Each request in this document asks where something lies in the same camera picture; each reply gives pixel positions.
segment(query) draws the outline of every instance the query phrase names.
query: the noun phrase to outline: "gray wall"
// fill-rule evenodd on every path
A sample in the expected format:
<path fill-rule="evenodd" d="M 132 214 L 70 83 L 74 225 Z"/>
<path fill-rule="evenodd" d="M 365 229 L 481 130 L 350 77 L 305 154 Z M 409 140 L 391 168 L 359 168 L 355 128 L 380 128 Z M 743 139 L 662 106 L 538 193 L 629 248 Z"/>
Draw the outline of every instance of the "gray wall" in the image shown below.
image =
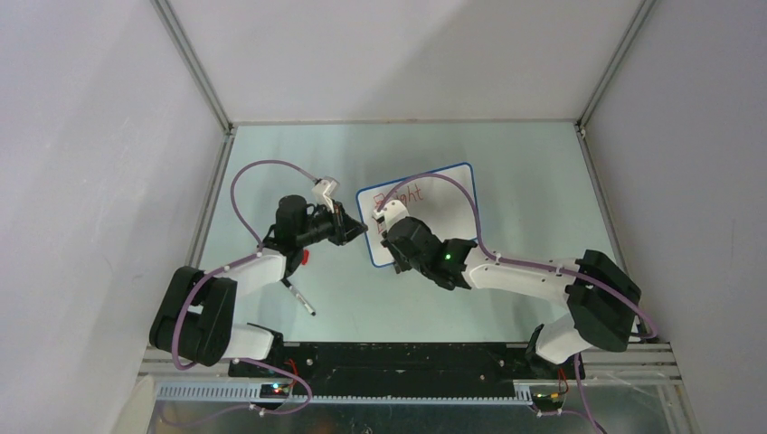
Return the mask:
<path fill-rule="evenodd" d="M 575 119 L 640 0 L 174 1 L 235 121 Z"/>
<path fill-rule="evenodd" d="M 222 134 L 148 0 L 0 6 L 0 432 L 109 432 Z"/>
<path fill-rule="evenodd" d="M 660 1 L 588 125 L 704 432 L 767 432 L 767 2 Z"/>

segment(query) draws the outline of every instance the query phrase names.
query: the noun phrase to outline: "wire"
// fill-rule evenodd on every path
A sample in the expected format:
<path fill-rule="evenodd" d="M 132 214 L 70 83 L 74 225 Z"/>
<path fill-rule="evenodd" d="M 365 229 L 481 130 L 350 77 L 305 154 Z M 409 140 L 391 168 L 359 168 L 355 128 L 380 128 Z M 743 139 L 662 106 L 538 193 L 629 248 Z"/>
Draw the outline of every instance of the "wire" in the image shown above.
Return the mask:
<path fill-rule="evenodd" d="M 562 416 L 562 415 L 568 415 L 571 414 L 573 416 L 578 416 L 581 419 L 584 419 L 586 421 L 589 421 L 589 418 L 586 417 L 585 414 L 575 411 L 575 410 L 562 410 L 562 411 L 540 411 L 535 405 L 532 405 L 530 407 L 527 407 L 530 409 L 533 413 L 540 414 L 541 417 L 548 417 L 548 416 Z M 597 429 L 601 434 L 607 434 L 607 430 L 600 425 L 598 422 L 595 422 L 597 425 Z"/>
<path fill-rule="evenodd" d="M 558 272 L 560 272 L 562 274 L 566 274 L 568 276 L 573 276 L 573 277 L 578 278 L 580 280 L 584 280 L 584 281 L 594 285 L 595 287 L 597 287 L 599 289 L 602 289 L 603 291 L 607 292 L 611 296 L 617 298 L 621 303 L 623 303 L 624 305 L 629 307 L 637 316 L 642 318 L 642 320 L 645 323 L 645 326 L 648 329 L 648 332 L 646 334 L 644 334 L 644 335 L 636 334 L 637 337 L 641 337 L 641 338 L 644 338 L 644 339 L 650 339 L 650 338 L 656 337 L 658 335 L 658 329 L 656 328 L 655 323 L 652 321 L 652 319 L 642 309 L 640 309 L 636 304 L 632 303 L 631 300 L 629 300 L 628 298 L 623 296 L 620 292 L 618 292 L 617 290 L 611 288 L 609 285 L 605 284 L 604 282 L 602 282 L 602 281 L 600 281 L 600 280 L 598 280 L 596 278 L 593 278 L 591 276 L 582 274 L 582 273 L 580 273 L 578 271 L 575 271 L 575 270 L 565 269 L 565 268 L 558 268 L 558 267 L 556 267 L 554 265 L 551 265 L 551 264 L 543 264 L 543 263 L 539 263 L 539 262 L 533 262 L 533 261 L 528 261 L 528 260 L 520 260 L 520 259 L 507 259 L 507 258 L 500 258 L 499 259 L 496 255 L 493 255 L 492 253 L 490 253 L 488 248 L 485 246 L 485 242 L 482 240 L 482 224 L 481 224 L 481 222 L 479 220 L 479 210 L 477 209 L 477 206 L 474 204 L 474 201 L 471 199 L 471 195 L 466 190 L 466 188 L 463 185 L 459 184 L 457 181 L 455 181 L 452 178 L 449 178 L 449 177 L 447 177 L 445 175 L 433 174 L 433 173 L 418 174 L 418 175 L 413 175 L 413 176 L 411 176 L 409 178 L 406 178 L 406 179 L 402 180 L 400 183 L 398 183 L 397 185 L 395 185 L 389 191 L 389 193 L 386 194 L 384 199 L 381 201 L 381 204 L 378 205 L 378 211 L 380 212 L 384 208 L 384 206 L 386 206 L 386 204 L 389 202 L 389 199 L 392 198 L 392 195 L 394 194 L 394 192 L 396 192 L 399 188 L 401 188 L 402 186 L 404 186 L 404 185 L 406 185 L 406 184 L 408 184 L 408 183 L 410 183 L 412 181 L 415 181 L 415 180 L 421 179 L 421 178 L 438 178 L 438 179 L 447 181 L 447 182 L 455 185 L 456 187 L 458 187 L 458 189 L 463 193 L 464 197 L 466 197 L 466 200 L 469 201 L 469 206 L 471 206 L 471 211 L 474 214 L 474 225 L 475 225 L 476 230 L 477 230 L 477 242 L 478 242 L 479 248 L 482 250 L 483 253 L 485 253 L 485 255 L 488 258 L 493 259 L 493 260 L 498 260 L 499 262 L 502 262 L 502 263 L 505 263 L 505 264 L 508 264 L 508 265 L 513 265 L 513 266 L 516 266 L 516 267 L 523 267 L 523 268 L 529 268 L 529 269 L 541 269 L 541 270 L 549 271 L 549 272 L 558 271 Z M 576 354 L 575 357 L 573 358 L 573 361 L 574 361 L 574 365 L 575 365 L 575 380 L 576 380 L 576 383 L 578 384 L 578 389 L 579 389 L 579 392 L 581 394 L 581 400 L 583 401 L 583 407 L 586 410 L 586 414 L 583 415 L 583 414 L 581 414 L 581 413 L 579 413 L 577 411 L 566 410 L 567 414 L 577 414 L 578 416 L 587 419 L 592 424 L 592 426 L 594 427 L 595 430 L 600 430 L 601 432 L 604 432 L 604 428 L 602 428 L 601 425 L 594 419 L 593 414 L 591 412 L 591 408 L 589 407 L 589 403 L 586 400 L 586 395 L 585 395 L 585 393 L 583 391 L 583 387 L 582 387 L 582 383 L 581 383 L 581 373 L 579 371 L 579 367 L 581 365 L 580 354 Z"/>
<path fill-rule="evenodd" d="M 502 262 L 508 265 L 513 265 L 516 267 L 523 267 L 528 269 L 541 269 L 543 271 L 549 271 L 549 272 L 558 271 L 562 274 L 566 274 L 568 276 L 573 276 L 580 280 L 584 280 L 594 285 L 595 287 L 602 289 L 603 291 L 607 292 L 611 296 L 617 298 L 621 303 L 629 307 L 629 309 L 631 309 L 637 316 L 642 318 L 642 320 L 645 322 L 645 325 L 648 328 L 648 332 L 645 335 L 638 335 L 637 337 L 650 339 L 658 335 L 658 332 L 657 332 L 658 329 L 655 327 L 655 323 L 642 309 L 640 309 L 637 305 L 632 303 L 631 300 L 623 296 L 620 292 L 616 291 L 613 288 L 610 288 L 609 285 L 603 283 L 602 281 L 596 278 L 593 278 L 586 274 L 582 274 L 575 270 L 558 268 L 557 266 L 554 266 L 551 264 L 543 264 L 539 262 L 533 262 L 530 260 L 520 260 L 520 259 L 507 259 L 507 258 L 499 259 L 496 257 L 496 255 L 490 253 L 488 248 L 485 247 L 485 242 L 482 240 L 482 224 L 479 221 L 479 210 L 477 209 L 477 206 L 474 204 L 474 201 L 471 199 L 471 194 L 469 194 L 469 192 L 466 190 L 466 188 L 463 185 L 459 184 L 456 180 L 452 178 L 449 178 L 445 175 L 433 174 L 433 173 L 418 174 L 418 175 L 413 175 L 409 178 L 406 178 L 400 183 L 398 183 L 397 185 L 395 185 L 394 188 L 392 188 L 392 190 L 390 190 L 389 193 L 386 194 L 384 199 L 381 201 L 381 204 L 378 205 L 378 211 L 380 212 L 384 208 L 384 206 L 389 202 L 389 199 L 391 199 L 392 195 L 394 194 L 396 190 L 398 190 L 400 187 L 404 186 L 405 184 L 408 184 L 412 181 L 415 181 L 421 178 L 439 178 L 441 180 L 447 181 L 455 185 L 456 187 L 458 187 L 458 189 L 466 197 L 466 200 L 469 201 L 469 205 L 471 206 L 471 211 L 474 213 L 474 224 L 477 229 L 477 242 L 478 242 L 479 248 L 482 250 L 483 253 L 485 253 L 485 255 L 488 258 L 492 260 L 498 260 L 499 262 Z"/>
<path fill-rule="evenodd" d="M 248 255 L 244 258 L 237 259 L 233 262 L 230 262 L 229 264 L 219 267 L 217 269 L 214 269 L 213 271 L 210 271 L 206 273 L 194 286 L 192 287 L 192 290 L 189 292 L 189 295 L 186 297 L 186 301 L 181 306 L 181 311 L 178 314 L 178 319 L 175 322 L 175 328 L 173 331 L 173 340 L 171 341 L 171 355 L 173 358 L 173 365 L 176 369 L 179 371 L 186 371 L 187 369 L 197 365 L 197 363 L 189 363 L 189 364 L 181 364 L 181 361 L 178 359 L 178 344 L 179 339 L 181 336 L 181 327 L 184 324 L 184 320 L 186 318 L 186 314 L 189 311 L 189 307 L 192 305 L 192 300 L 194 300 L 194 296 L 197 295 L 197 293 L 200 291 L 200 289 L 203 287 L 205 282 L 210 280 L 212 277 L 219 275 L 224 272 L 225 269 L 232 269 L 235 267 L 240 267 L 241 265 L 247 264 L 248 262 L 258 258 L 260 256 L 261 250 L 263 249 L 263 243 L 261 241 L 261 238 L 259 237 L 259 234 L 256 233 L 256 231 L 248 224 L 247 221 L 245 221 L 245 218 L 242 217 L 242 213 L 240 212 L 240 208 L 237 207 L 237 201 L 235 200 L 235 187 L 237 186 L 237 181 L 240 180 L 240 177 L 242 174 L 244 174 L 246 171 L 250 170 L 251 168 L 257 166 L 257 165 L 286 165 L 288 167 L 292 167 L 293 169 L 296 169 L 299 171 L 302 175 L 309 178 L 313 183 L 316 183 L 318 178 L 314 175 L 310 174 L 306 170 L 298 167 L 297 165 L 294 165 L 292 163 L 288 163 L 287 161 L 282 160 L 260 160 L 255 161 L 253 163 L 250 163 L 246 166 L 244 166 L 242 169 L 240 169 L 239 172 L 234 176 L 232 179 L 232 186 L 229 189 L 229 197 L 232 200 L 232 208 L 234 209 L 234 213 L 237 215 L 237 218 L 240 220 L 243 226 L 245 226 L 245 229 L 248 230 L 248 232 L 251 233 L 253 238 L 256 239 L 258 242 L 258 247 L 256 249 L 256 252 L 252 255 Z"/>
<path fill-rule="evenodd" d="M 565 395 L 570 391 L 570 383 L 567 382 L 567 375 L 564 374 L 564 369 L 559 368 L 559 375 L 562 375 L 562 380 L 564 380 L 564 387 L 566 388 L 564 392 L 560 392 L 560 395 Z"/>
<path fill-rule="evenodd" d="M 240 169 L 240 172 L 237 172 L 237 174 L 234 176 L 234 179 L 232 179 L 232 186 L 229 188 L 229 198 L 232 200 L 232 208 L 234 209 L 234 214 L 237 215 L 237 219 L 240 220 L 240 223 L 242 223 L 242 226 L 245 226 L 245 229 L 248 230 L 248 232 L 251 233 L 253 238 L 256 239 L 256 241 L 259 243 L 259 246 L 261 245 L 261 238 L 259 238 L 259 234 L 256 233 L 256 231 L 248 224 L 247 221 L 245 221 L 245 218 L 242 217 L 242 213 L 240 212 L 240 208 L 237 207 L 237 202 L 234 200 L 234 187 L 237 185 L 237 181 L 240 180 L 240 176 L 247 172 L 248 170 L 252 169 L 253 167 L 257 165 L 286 165 L 287 167 L 291 167 L 293 169 L 298 170 L 302 175 L 309 178 L 312 183 L 316 184 L 317 181 L 319 181 L 319 178 L 312 175 L 311 173 L 307 172 L 306 170 L 298 167 L 297 165 L 294 165 L 292 163 L 288 163 L 287 161 L 282 160 L 260 160 L 260 161 L 254 161 L 253 163 L 250 163 L 246 166 L 244 166 L 242 169 Z"/>
<path fill-rule="evenodd" d="M 293 165 L 292 163 L 288 163 L 287 161 L 282 161 L 282 160 L 260 160 L 260 161 L 256 161 L 256 162 L 253 162 L 253 163 L 250 163 L 250 164 L 244 166 L 234 176 L 234 178 L 232 179 L 232 186 L 229 189 L 230 199 L 232 200 L 232 208 L 234 209 L 234 213 L 237 215 L 237 218 L 240 220 L 242 225 L 245 226 L 245 229 L 247 229 L 248 232 L 251 233 L 253 238 L 256 239 L 256 241 L 258 243 L 258 247 L 256 248 L 256 252 L 251 254 L 251 255 L 245 256 L 244 258 L 237 259 L 235 261 L 230 262 L 227 265 L 224 265 L 222 267 L 219 267 L 217 269 L 214 269 L 212 271 L 209 271 L 209 272 L 205 273 L 205 275 L 202 278 L 200 278 L 200 280 L 197 281 L 197 283 L 194 284 L 194 286 L 192 287 L 192 290 L 189 291 L 189 295 L 186 297 L 186 300 L 185 300 L 184 304 L 181 306 L 181 310 L 178 313 L 178 319 L 175 322 L 175 327 L 174 327 L 174 330 L 173 330 L 173 339 L 171 341 L 171 358 L 173 359 L 173 365 L 179 371 L 186 371 L 186 370 L 192 368 L 193 366 L 197 365 L 197 363 L 195 363 L 195 362 L 191 362 L 189 364 L 181 364 L 181 361 L 179 360 L 179 356 L 178 356 L 178 346 L 179 346 L 179 340 L 180 340 L 180 337 L 181 337 L 181 329 L 182 329 L 182 327 L 184 325 L 184 320 L 186 319 L 186 314 L 189 312 L 189 307 L 192 305 L 192 300 L 194 300 L 194 297 L 197 295 L 198 292 L 200 292 L 200 289 L 204 286 L 205 282 L 207 282 L 211 278 L 213 278 L 213 277 L 223 273 L 224 271 L 228 271 L 229 269 L 233 269 L 235 267 L 240 267 L 240 266 L 242 266 L 244 264 L 247 264 L 248 262 L 251 262 L 252 260 L 257 259 L 258 257 L 261 256 L 261 251 L 263 250 L 263 242 L 262 242 L 261 238 L 259 237 L 258 233 L 256 233 L 256 231 L 248 224 L 248 222 L 245 221 L 245 218 L 242 217 L 242 213 L 240 212 L 240 209 L 237 207 L 237 201 L 235 200 L 235 194 L 234 194 L 235 187 L 237 186 L 237 181 L 240 180 L 240 177 L 242 176 L 242 174 L 244 174 L 246 171 L 250 170 L 251 168 L 253 168 L 253 167 L 257 166 L 257 165 L 286 165 L 288 167 L 291 167 L 291 168 L 299 171 L 302 175 L 304 175 L 305 177 L 309 178 L 309 180 L 311 180 L 312 183 L 316 184 L 317 181 L 319 180 L 317 177 L 315 177 L 314 175 L 310 174 L 306 170 L 298 167 L 297 165 Z M 306 390 L 307 390 L 307 400 L 304 401 L 303 403 L 301 403 L 295 409 L 284 410 L 284 411 L 261 409 L 258 406 L 256 406 L 255 404 L 249 404 L 249 405 L 239 404 L 239 405 L 234 405 L 234 406 L 228 407 L 228 408 L 226 408 L 224 410 L 221 410 L 221 411 L 219 411 L 217 413 L 214 413 L 211 416 L 208 416 L 206 418 L 198 420 L 197 422 L 192 422 L 193 424 L 205 423 L 206 421 L 214 419 L 214 418 L 216 418 L 216 417 L 218 417 L 218 416 L 220 416 L 220 415 L 222 415 L 224 413 L 227 413 L 227 412 L 233 411 L 233 410 L 239 410 L 239 409 L 251 409 L 251 410 L 253 410 L 253 409 L 258 408 L 258 409 L 260 409 L 260 412 L 262 412 L 262 413 L 269 413 L 269 414 L 290 414 L 290 413 L 294 413 L 296 411 L 299 411 L 299 410 L 303 409 L 304 407 L 306 407 L 311 402 L 311 400 L 312 400 L 311 387 L 309 387 L 308 383 L 306 383 L 302 378 L 298 377 L 296 374 L 289 373 L 287 371 L 283 371 L 280 368 L 271 366 L 271 365 L 266 364 L 264 362 L 260 362 L 260 361 L 253 360 L 253 359 L 249 359 L 249 358 L 241 358 L 240 361 L 241 362 L 245 362 L 245 363 L 255 364 L 256 366 L 260 366 L 260 367 L 263 367 L 263 368 L 267 368 L 267 369 L 269 369 L 269 370 L 271 370 L 271 371 L 273 371 L 275 373 L 281 373 L 282 375 L 285 375 L 285 376 L 287 376 L 289 378 L 292 378 L 294 380 L 294 382 L 300 382 L 304 386 L 304 388 L 306 388 Z"/>
<path fill-rule="evenodd" d="M 285 364 L 289 364 L 293 368 L 293 373 L 296 374 L 296 376 L 298 377 L 298 367 L 296 366 L 296 363 L 293 362 L 293 359 L 288 359 L 288 361 L 285 362 Z M 295 385 L 296 385 L 296 380 L 293 380 L 293 382 L 290 384 L 289 387 L 293 387 Z"/>
<path fill-rule="evenodd" d="M 215 418 L 217 418 L 217 417 L 219 417 L 219 416 L 221 416 L 223 414 L 226 414 L 226 413 L 228 413 L 230 411 L 248 410 L 250 407 L 251 407 L 250 404 L 232 405 L 232 406 L 227 407 L 227 408 L 225 408 L 223 410 L 218 410 L 218 411 L 216 411 L 213 414 L 209 414 L 209 415 L 205 416 L 204 418 L 201 418 L 201 419 L 198 419 L 198 420 L 193 420 L 191 422 L 174 422 L 172 420 L 168 420 L 166 418 L 166 415 L 165 415 L 165 404 L 163 404 L 163 406 L 159 409 L 158 413 L 159 413 L 159 416 L 160 416 L 160 420 L 163 423 L 165 423 L 166 425 L 168 425 L 170 427 L 173 427 L 173 428 L 185 429 L 185 428 L 196 427 L 197 425 L 202 425 L 205 422 L 210 421 L 210 420 L 214 420 Z"/>
<path fill-rule="evenodd" d="M 556 372 L 556 388 L 559 390 L 560 393 L 562 392 L 562 368 L 559 368 L 559 371 Z"/>
<path fill-rule="evenodd" d="M 597 421 L 594 419 L 594 415 L 592 414 L 592 409 L 589 406 L 589 402 L 586 400 L 586 392 L 583 389 L 583 384 L 581 383 L 581 354 L 577 353 L 573 357 L 573 366 L 575 367 L 575 383 L 578 384 L 578 392 L 581 394 L 581 401 L 583 402 L 583 410 L 586 412 L 586 419 L 589 420 L 589 422 L 592 423 L 592 426 L 594 427 L 594 430 L 598 431 L 600 429 L 600 424 L 597 423 Z"/>

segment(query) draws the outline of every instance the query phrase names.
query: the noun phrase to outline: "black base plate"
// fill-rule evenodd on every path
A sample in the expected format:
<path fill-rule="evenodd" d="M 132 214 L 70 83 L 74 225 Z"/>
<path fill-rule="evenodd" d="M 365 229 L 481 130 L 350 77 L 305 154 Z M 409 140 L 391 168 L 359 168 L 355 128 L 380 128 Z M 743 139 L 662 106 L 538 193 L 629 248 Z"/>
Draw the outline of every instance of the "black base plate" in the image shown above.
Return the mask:
<path fill-rule="evenodd" d="M 515 396 L 513 380 L 540 378 L 525 348 L 506 343 L 285 343 L 280 352 L 279 361 L 266 362 L 289 369 L 286 361 L 292 359 L 316 395 L 502 398 Z M 562 367 L 574 378 L 572 359 Z M 230 363 L 229 376 L 279 377 L 247 363 Z M 295 393 L 305 391 L 297 384 Z"/>

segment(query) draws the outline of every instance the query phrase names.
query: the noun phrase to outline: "black bracket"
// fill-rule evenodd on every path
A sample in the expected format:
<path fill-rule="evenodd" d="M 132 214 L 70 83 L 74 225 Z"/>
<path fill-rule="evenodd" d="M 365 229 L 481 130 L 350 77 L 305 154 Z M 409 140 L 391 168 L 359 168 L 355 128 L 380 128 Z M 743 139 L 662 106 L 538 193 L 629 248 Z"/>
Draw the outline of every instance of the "black bracket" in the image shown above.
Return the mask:
<path fill-rule="evenodd" d="M 604 253 L 587 250 L 575 263 L 582 274 L 614 288 L 635 305 L 639 303 L 639 287 Z M 575 329 L 586 342 L 605 351 L 626 351 L 636 316 L 628 306 L 581 279 L 568 285 L 565 292 L 570 295 L 567 306 Z"/>
<path fill-rule="evenodd" d="M 173 332 L 178 314 L 194 285 L 204 273 L 192 267 L 178 269 L 170 280 L 149 332 L 149 343 L 171 352 Z M 178 355 L 205 366 L 221 360 L 232 334 L 234 299 L 237 282 L 230 278 L 210 278 L 192 301 L 203 306 L 199 314 L 187 312 L 178 341 Z"/>

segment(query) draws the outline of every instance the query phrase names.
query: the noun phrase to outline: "aluminum frame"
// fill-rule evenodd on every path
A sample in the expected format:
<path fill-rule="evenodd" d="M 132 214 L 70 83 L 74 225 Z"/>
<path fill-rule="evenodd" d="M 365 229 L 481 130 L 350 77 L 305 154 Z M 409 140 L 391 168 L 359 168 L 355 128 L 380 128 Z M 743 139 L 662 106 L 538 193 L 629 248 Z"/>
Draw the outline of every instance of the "aluminum frame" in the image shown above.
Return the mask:
<path fill-rule="evenodd" d="M 623 34 L 621 41 L 612 55 L 599 84 L 589 98 L 583 113 L 577 121 L 574 121 L 576 135 L 581 144 L 583 158 L 592 179 L 592 187 L 597 196 L 602 218 L 608 230 L 611 246 L 616 256 L 616 262 L 622 269 L 626 269 L 626 262 L 618 236 L 610 214 L 609 203 L 599 181 L 596 165 L 592 160 L 591 153 L 585 138 L 585 126 L 588 125 L 594 110 L 599 106 L 601 98 L 609 87 L 612 79 L 626 60 L 629 48 L 636 39 L 637 34 L 647 21 L 649 14 L 658 0 L 643 0 L 634 14 L 630 25 Z M 185 62 L 190 75 L 201 91 L 206 104 L 211 109 L 219 126 L 224 133 L 221 152 L 215 163 L 212 180 L 205 194 L 204 207 L 197 224 L 196 234 L 190 246 L 187 263 L 197 266 L 202 257 L 205 239 L 210 230 L 211 219 L 215 210 L 215 204 L 221 191 L 223 176 L 228 164 L 229 155 L 232 151 L 233 141 L 236 135 L 236 126 L 226 114 L 225 108 L 216 95 L 213 84 L 205 73 L 203 65 L 194 52 L 194 48 L 178 20 L 170 0 L 152 0 L 161 21 L 166 26 L 168 34 L 179 51 L 179 55 Z M 446 119 L 441 122 L 480 122 L 480 121 L 514 121 L 513 119 Z M 292 124 L 316 124 L 316 123 L 366 123 L 368 121 L 357 120 L 347 122 L 289 122 Z M 440 122 L 438 119 L 415 122 Z M 260 122 L 238 122 L 237 125 L 261 125 Z M 509 346 L 526 344 L 508 344 Z M 586 378 L 583 384 L 586 386 L 644 386 L 655 385 L 658 396 L 666 406 L 664 414 L 671 432 L 674 433 L 697 433 L 696 425 L 690 410 L 689 399 L 682 383 L 681 374 L 677 368 L 671 346 L 669 344 L 630 344 L 625 353 L 606 353 L 599 350 L 589 350 L 583 353 L 583 364 L 586 369 Z M 226 382 L 230 384 L 248 384 L 255 382 L 269 382 L 269 379 L 232 379 L 226 373 L 227 363 L 218 363 L 211 368 L 194 367 L 188 371 L 177 371 L 170 359 L 170 354 L 148 347 L 144 355 L 143 363 L 138 372 L 138 378 L 151 374 L 159 382 Z M 556 382 L 548 380 L 518 380 L 515 385 L 520 387 L 550 386 Z"/>

